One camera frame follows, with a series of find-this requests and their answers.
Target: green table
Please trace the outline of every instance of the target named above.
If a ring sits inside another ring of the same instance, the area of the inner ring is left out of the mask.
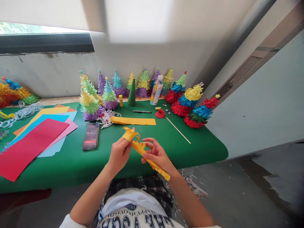
[[[170,104],[165,100],[159,100],[157,106],[171,111]],[[94,181],[108,162],[112,143],[116,142],[124,134],[123,127],[132,128],[133,126],[113,124],[108,128],[102,129],[100,131],[99,148],[84,152],[82,150],[82,142],[86,124],[83,121],[80,107],[78,107],[74,120],[78,128],[66,137],[61,151],[52,157],[36,158],[21,173],[16,182],[11,182],[0,176],[0,193],[55,188]],[[12,113],[18,110],[18,108],[4,108],[3,112]],[[152,113],[133,113],[132,110],[151,111]],[[149,101],[137,101],[136,107],[129,107],[124,102],[124,107],[118,106],[116,111],[123,117],[155,118],[156,126],[135,125],[136,132],[140,134],[141,139],[146,137],[155,138],[165,149],[177,169],[218,162],[228,157],[225,145],[206,127],[198,130],[191,129],[184,123],[183,118],[178,117],[172,111],[171,115],[165,112],[170,121],[191,142],[189,144],[166,118],[159,119],[155,116],[155,106],[150,105]],[[9,129],[9,136],[6,141],[12,141],[14,139],[12,132],[29,121],[30,118],[16,121]],[[128,163],[119,172],[117,178],[154,172],[148,163],[141,163],[141,156],[132,149]]]

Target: blue paper sheet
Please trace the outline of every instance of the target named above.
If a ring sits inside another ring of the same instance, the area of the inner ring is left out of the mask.
[[[23,139],[31,130],[33,130],[35,127],[37,127],[39,124],[41,124],[43,121],[45,121],[47,118],[57,120],[60,122],[65,122],[68,118],[68,116],[65,115],[42,115],[40,116],[36,121],[34,121],[24,132],[22,132],[17,138],[15,138],[13,141],[10,142],[10,146],[14,145],[16,142]]]
[[[75,111],[75,112],[65,112],[65,113],[56,113],[55,115],[69,116],[69,118],[72,121],[74,121],[76,114],[77,114],[77,111]],[[51,157],[51,156],[53,156],[54,154],[56,154],[57,152],[59,152],[61,150],[61,147],[63,146],[63,143],[64,143],[65,139],[66,139],[66,136],[63,137],[58,142],[56,142],[54,145],[52,145],[49,149],[47,149],[46,151],[44,151],[41,154],[39,154],[36,158],[38,158],[38,157]]]
[[[54,115],[65,115],[65,116],[69,116],[69,118],[70,118],[72,121],[74,121],[76,114],[77,114],[77,111],[75,111],[75,112],[56,113],[56,114],[54,114]]]

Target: pen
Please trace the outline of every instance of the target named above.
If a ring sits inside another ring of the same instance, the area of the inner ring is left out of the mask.
[[[152,113],[152,112],[149,112],[149,111],[136,111],[136,110],[133,110],[133,112],[138,112],[138,113]]]

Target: bottle label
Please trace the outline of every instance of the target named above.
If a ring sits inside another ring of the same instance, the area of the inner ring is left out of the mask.
[[[153,96],[153,92],[151,95],[151,102],[152,105],[156,105],[159,99],[159,96],[161,95],[163,85],[155,85],[154,90],[156,90],[155,96]]]

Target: plaid skirt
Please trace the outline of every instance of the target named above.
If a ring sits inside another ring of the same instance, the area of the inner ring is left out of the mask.
[[[107,200],[116,194],[119,190],[130,187],[141,189],[149,195],[153,196],[163,207],[167,216],[171,218],[174,200],[173,196],[166,189],[161,178],[157,174],[153,174],[113,180],[109,185],[108,190],[106,191],[103,201],[99,207],[99,210],[94,218],[92,225],[93,228],[96,228],[99,222],[102,221],[103,217],[101,216],[101,211]]]

